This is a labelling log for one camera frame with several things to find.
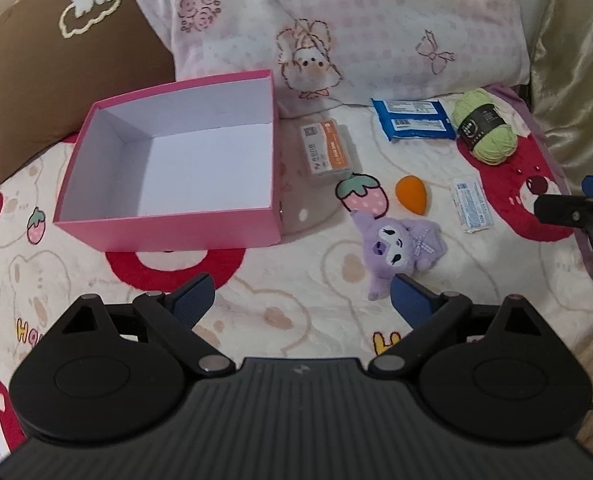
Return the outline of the purple plush toy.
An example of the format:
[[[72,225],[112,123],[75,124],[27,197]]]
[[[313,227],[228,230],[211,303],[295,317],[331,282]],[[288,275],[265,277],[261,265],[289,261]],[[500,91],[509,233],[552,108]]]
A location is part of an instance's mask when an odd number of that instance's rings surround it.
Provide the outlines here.
[[[370,272],[371,301],[389,295],[397,274],[412,276],[415,271],[430,270],[447,252],[441,228],[435,222],[374,218],[363,211],[353,211],[351,220],[362,237],[363,263]]]

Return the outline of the pink patterned pillow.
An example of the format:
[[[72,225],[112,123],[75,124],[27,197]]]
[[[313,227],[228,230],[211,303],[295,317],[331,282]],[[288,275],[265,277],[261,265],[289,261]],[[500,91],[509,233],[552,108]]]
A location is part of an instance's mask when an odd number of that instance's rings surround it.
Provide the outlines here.
[[[286,117],[529,74],[517,0],[136,0],[178,79],[270,70]]]

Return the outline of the orange makeup sponge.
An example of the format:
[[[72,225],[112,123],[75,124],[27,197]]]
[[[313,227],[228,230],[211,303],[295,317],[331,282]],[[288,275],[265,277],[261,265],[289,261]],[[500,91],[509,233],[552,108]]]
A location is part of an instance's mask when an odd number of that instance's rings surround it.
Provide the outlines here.
[[[395,196],[403,208],[418,216],[425,215],[427,192],[420,178],[409,174],[399,179],[395,185]]]

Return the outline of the clear orange-label plastic case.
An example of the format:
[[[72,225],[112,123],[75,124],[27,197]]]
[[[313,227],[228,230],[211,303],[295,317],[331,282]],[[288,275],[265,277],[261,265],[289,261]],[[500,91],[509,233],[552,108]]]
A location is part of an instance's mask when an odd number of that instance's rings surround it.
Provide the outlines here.
[[[313,183],[329,183],[351,175],[353,162],[343,129],[334,119],[299,127],[307,177]]]

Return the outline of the small white tissue pack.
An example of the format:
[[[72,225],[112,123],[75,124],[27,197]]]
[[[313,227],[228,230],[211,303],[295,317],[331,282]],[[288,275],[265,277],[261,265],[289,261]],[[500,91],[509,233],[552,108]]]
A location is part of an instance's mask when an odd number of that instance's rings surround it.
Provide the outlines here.
[[[490,206],[479,177],[464,176],[451,180],[450,192],[464,232],[473,234],[494,226]]]

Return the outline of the green yarn ball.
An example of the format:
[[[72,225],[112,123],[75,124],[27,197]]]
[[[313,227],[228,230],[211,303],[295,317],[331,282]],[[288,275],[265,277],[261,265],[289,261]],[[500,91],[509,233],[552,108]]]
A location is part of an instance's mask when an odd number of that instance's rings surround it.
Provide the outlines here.
[[[485,165],[498,166],[517,151],[517,133],[486,90],[465,92],[455,103],[451,123],[469,153]]]

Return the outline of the bear print bed blanket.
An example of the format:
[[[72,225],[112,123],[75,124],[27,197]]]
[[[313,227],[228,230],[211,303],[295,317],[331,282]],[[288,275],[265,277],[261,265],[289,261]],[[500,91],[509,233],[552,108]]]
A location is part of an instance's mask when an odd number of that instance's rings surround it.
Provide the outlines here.
[[[278,245],[215,252],[98,252],[52,222],[73,151],[63,141],[0,185],[0,460],[19,439],[7,410],[16,367],[50,326],[85,292],[128,302],[146,289],[169,292],[206,272],[215,304],[197,333],[234,359],[246,356],[356,356],[368,361],[403,338],[410,325],[389,299],[368,299],[361,237],[349,215],[374,205],[405,219],[394,188],[420,178],[427,215],[441,227],[446,255],[421,282],[456,289],[483,304],[518,292],[561,339],[578,348],[593,337],[593,255],[570,230],[543,226],[533,214],[541,193],[566,188],[561,170],[525,103],[495,84],[489,94],[520,142],[507,162],[485,166],[449,140],[391,143],[370,107],[341,106],[331,117],[344,128],[354,176],[345,184],[307,177],[297,119],[281,122],[283,237]],[[476,176],[494,226],[462,229],[451,180]]]

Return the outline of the pink cardboard box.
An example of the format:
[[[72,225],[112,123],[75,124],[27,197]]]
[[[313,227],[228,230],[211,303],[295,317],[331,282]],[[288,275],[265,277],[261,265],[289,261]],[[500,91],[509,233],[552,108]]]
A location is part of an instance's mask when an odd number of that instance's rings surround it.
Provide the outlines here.
[[[161,84],[95,103],[54,224],[100,252],[272,246],[282,234],[274,76]]]

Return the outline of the beige satin curtain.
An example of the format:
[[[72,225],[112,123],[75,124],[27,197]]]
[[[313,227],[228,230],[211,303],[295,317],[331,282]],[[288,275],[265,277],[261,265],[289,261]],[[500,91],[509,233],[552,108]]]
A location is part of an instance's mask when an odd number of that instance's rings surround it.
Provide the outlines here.
[[[569,187],[593,174],[593,0],[548,0],[531,55],[533,115]]]

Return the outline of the brown cloud pillow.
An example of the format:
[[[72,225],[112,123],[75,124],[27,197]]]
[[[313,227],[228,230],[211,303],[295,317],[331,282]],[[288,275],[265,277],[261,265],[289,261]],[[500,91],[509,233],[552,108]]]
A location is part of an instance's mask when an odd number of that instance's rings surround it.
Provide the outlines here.
[[[0,16],[0,184],[95,102],[174,79],[136,0],[20,0]]]

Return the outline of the blue wet wipes pack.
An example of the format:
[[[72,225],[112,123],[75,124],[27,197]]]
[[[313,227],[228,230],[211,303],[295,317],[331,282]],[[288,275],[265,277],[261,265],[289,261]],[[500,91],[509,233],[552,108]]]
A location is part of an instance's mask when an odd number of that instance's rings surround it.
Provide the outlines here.
[[[456,130],[438,100],[371,102],[385,138],[391,143],[406,139],[456,139]]]

